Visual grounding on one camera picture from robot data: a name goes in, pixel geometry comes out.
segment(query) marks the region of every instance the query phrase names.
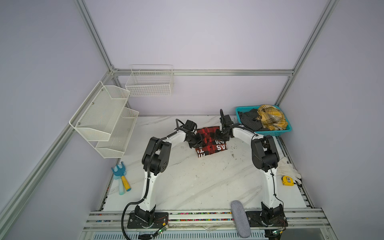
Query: black cable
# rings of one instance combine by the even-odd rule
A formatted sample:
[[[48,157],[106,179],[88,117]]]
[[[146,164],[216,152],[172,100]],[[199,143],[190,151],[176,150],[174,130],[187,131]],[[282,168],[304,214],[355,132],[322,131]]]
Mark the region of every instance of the black cable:
[[[171,134],[168,134],[167,137],[172,137],[173,135],[175,135],[177,132],[173,132]]]
[[[129,207],[129,205],[139,204],[139,203],[142,203],[143,201],[144,201],[144,198],[141,199],[138,202],[130,202],[130,203],[128,203],[125,206],[125,208],[124,208],[124,210],[122,212],[122,216],[121,216],[121,231],[122,231],[122,234],[124,235],[125,239],[127,239],[127,240],[131,240],[131,239],[127,236],[127,234],[125,233],[125,230],[124,230],[124,215],[125,215],[125,212],[127,211],[127,208]]]
[[[180,121],[180,120],[178,120],[177,118],[176,118],[176,131],[178,131],[179,130],[179,122],[182,124],[182,125],[185,125],[182,121]]]
[[[244,130],[247,130],[247,131],[250,131],[251,133],[254,134],[254,136],[258,136],[258,134],[255,133],[252,129],[247,128],[247,127],[243,127],[243,126],[237,126],[237,125],[232,125],[232,126],[226,128],[224,131],[222,131],[222,133],[227,133],[229,130],[231,130],[232,128],[235,128],[235,127],[238,127],[238,128],[240,128],[240,129],[244,129]]]
[[[271,168],[271,175],[272,175],[272,180],[273,180],[273,195],[275,196],[275,198],[276,198],[277,200],[281,201],[281,200],[277,197],[276,192],[275,192],[275,179],[273,178],[274,174],[273,174],[273,172],[272,172],[272,168]]]
[[[149,191],[149,180],[150,178],[147,177],[147,185],[146,185],[146,189],[145,189],[145,194],[144,194],[144,197],[143,197],[143,200],[147,198],[147,195],[148,195],[148,191]]]

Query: light purple wall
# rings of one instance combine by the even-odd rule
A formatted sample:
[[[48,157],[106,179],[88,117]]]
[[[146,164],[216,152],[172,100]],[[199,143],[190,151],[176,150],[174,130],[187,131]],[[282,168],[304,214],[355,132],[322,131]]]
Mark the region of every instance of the light purple wall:
[[[128,76],[120,76],[125,86]],[[235,114],[237,106],[274,104],[286,76],[175,76],[173,94],[165,97],[130,97],[140,115]]]
[[[103,159],[78,133],[58,157],[6,240],[78,240],[116,159]]]
[[[327,1],[86,2],[117,68],[292,69]]]
[[[382,239],[383,12],[341,0],[281,105],[283,140],[339,240]]]
[[[0,3],[0,211],[107,68],[73,0]],[[78,135],[7,239],[77,239],[115,159]]]

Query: cloth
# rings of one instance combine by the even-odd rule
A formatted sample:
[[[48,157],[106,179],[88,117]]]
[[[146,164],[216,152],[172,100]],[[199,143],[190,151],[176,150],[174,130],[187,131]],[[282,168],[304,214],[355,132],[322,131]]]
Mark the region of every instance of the cloth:
[[[202,139],[202,147],[195,148],[198,157],[214,154],[227,149],[227,144],[224,141],[215,140],[215,131],[220,129],[219,126],[205,127],[197,129],[197,133],[200,134]]]
[[[277,163],[276,175],[289,176],[298,184],[301,184],[301,174],[293,168],[293,165],[291,163],[288,163],[287,157],[283,157]]]
[[[258,120],[261,121],[263,127],[268,128],[270,131],[286,130],[288,122],[285,120],[284,113],[272,105],[261,105],[257,109],[259,116]]]
[[[241,123],[247,128],[252,129],[253,131],[259,131],[263,128],[263,125],[260,120],[257,120],[259,114],[257,109],[251,109],[249,112],[238,112]]]

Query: yellow handle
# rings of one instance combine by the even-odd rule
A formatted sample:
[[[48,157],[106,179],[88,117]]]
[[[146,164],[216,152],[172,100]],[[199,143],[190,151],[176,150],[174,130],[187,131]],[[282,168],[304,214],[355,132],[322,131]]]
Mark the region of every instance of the yellow handle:
[[[127,192],[128,192],[131,189],[131,187],[129,186],[127,179],[124,176],[121,176],[121,180],[122,180],[122,183],[125,187],[125,190],[127,190]]]

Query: white wire shelf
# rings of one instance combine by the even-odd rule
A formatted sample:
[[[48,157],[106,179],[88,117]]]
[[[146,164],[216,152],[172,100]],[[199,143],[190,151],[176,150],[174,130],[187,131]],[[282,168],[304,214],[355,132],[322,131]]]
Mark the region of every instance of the white wire shelf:
[[[100,88],[93,97],[86,98],[70,120],[70,125],[100,153],[103,158],[121,158],[128,146],[138,111],[126,108],[129,91],[105,86],[99,82]]]
[[[95,147],[103,158],[123,157],[138,115],[138,111],[123,108],[109,141],[100,141]]]
[[[172,65],[131,65],[131,75],[125,85],[132,97],[172,95],[174,78]]]
[[[128,90],[102,86],[80,119],[70,124],[87,141],[108,141],[128,97]]]

